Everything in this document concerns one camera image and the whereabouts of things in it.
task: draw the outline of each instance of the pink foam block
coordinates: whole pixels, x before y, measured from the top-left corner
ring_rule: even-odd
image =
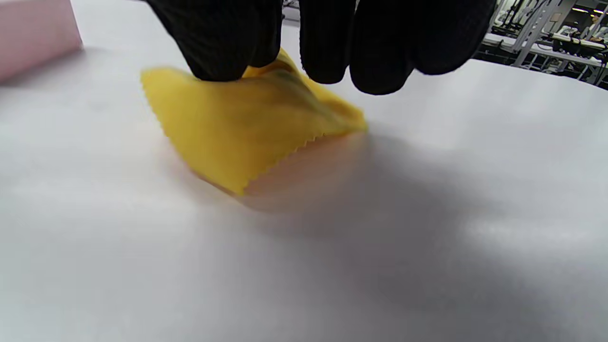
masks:
[[[0,82],[81,46],[70,0],[0,0]]]

